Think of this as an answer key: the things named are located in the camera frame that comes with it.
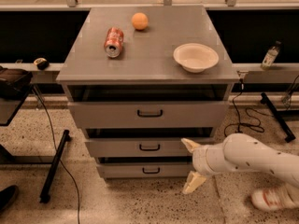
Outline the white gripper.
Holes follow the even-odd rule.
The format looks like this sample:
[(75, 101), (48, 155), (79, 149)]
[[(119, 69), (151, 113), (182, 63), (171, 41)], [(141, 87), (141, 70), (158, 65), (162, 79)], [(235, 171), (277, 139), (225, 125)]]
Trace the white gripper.
[(190, 194), (203, 185), (206, 181), (204, 175), (216, 175), (226, 170), (222, 144), (200, 146), (187, 138), (182, 138), (181, 142), (192, 153), (192, 165), (196, 171), (189, 172), (183, 194)]

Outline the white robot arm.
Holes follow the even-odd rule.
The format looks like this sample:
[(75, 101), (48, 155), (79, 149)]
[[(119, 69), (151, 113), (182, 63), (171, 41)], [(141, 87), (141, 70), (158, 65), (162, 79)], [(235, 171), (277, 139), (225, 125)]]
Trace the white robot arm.
[(299, 187), (299, 156), (275, 150), (249, 135), (230, 134), (216, 145), (201, 145), (187, 138), (181, 142), (192, 154), (194, 168), (184, 194), (194, 192), (213, 175), (234, 172), (264, 172)]

